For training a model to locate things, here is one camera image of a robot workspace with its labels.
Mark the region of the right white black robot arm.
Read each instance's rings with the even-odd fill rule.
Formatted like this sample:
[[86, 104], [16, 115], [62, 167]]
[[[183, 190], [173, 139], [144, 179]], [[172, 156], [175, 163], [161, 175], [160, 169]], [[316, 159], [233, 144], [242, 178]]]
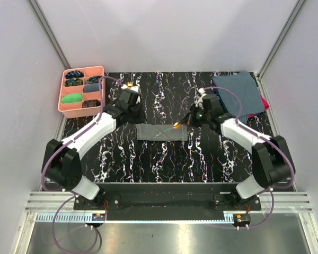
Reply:
[[272, 188], [287, 188], [278, 183], [294, 179], [292, 163], [286, 140], [281, 136], [270, 137], [226, 113], [216, 95], [202, 95], [191, 105], [180, 124], [199, 128], [208, 125], [216, 133], [229, 138], [251, 154], [252, 174], [236, 185], [229, 201], [237, 210], [248, 205], [249, 199]]

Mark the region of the grey stitched cloth napkin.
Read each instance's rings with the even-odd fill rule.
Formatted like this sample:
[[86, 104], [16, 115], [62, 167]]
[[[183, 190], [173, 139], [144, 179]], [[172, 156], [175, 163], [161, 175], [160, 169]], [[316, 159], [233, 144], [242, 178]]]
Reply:
[[187, 141], [186, 126], [174, 129], [172, 125], [136, 124], [136, 138], [141, 141]]

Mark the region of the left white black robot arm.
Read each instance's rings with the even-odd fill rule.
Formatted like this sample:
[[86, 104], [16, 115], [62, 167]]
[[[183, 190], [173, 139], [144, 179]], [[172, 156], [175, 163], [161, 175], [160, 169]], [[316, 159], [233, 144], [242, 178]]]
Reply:
[[91, 209], [99, 209], [104, 197], [99, 193], [99, 186], [83, 175], [81, 159], [98, 141], [119, 127], [144, 121], [140, 88], [123, 85], [119, 98], [106, 105], [85, 127], [61, 141], [52, 139], [47, 143], [42, 179], [47, 177], [61, 189], [83, 196]]

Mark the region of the gold spoon teal handle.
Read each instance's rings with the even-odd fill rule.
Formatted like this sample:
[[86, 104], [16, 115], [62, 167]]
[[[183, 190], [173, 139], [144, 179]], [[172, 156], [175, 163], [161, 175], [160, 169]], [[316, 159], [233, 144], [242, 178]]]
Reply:
[[155, 137], [158, 137], [158, 136], [160, 136], [161, 134], [164, 134], [164, 133], [166, 133], [167, 131], [170, 131], [170, 130], [177, 130], [177, 129], [179, 129], [180, 127], [181, 127], [181, 123], [180, 123], [180, 122], [176, 122], [176, 123], [173, 124], [173, 126], [172, 126], [171, 128], [160, 132], [160, 133], [157, 134]]

